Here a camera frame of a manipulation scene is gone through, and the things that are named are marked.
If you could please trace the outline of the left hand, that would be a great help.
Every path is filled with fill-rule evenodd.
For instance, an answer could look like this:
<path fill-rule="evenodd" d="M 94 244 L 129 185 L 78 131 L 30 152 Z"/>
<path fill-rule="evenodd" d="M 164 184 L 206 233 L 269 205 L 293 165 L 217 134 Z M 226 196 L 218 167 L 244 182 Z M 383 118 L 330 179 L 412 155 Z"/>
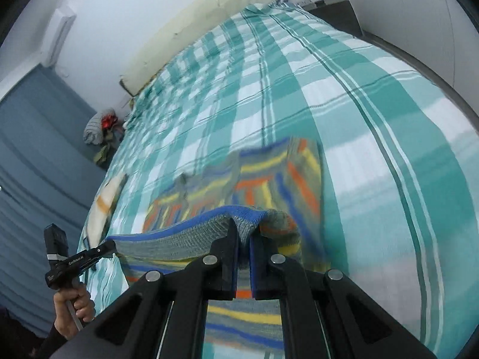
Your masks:
<path fill-rule="evenodd" d="M 84 283 L 60 289 L 54 295 L 54 310 L 54 326 L 67 340 L 78 333 L 81 323 L 89 323 L 95 317 L 94 302 Z"/>

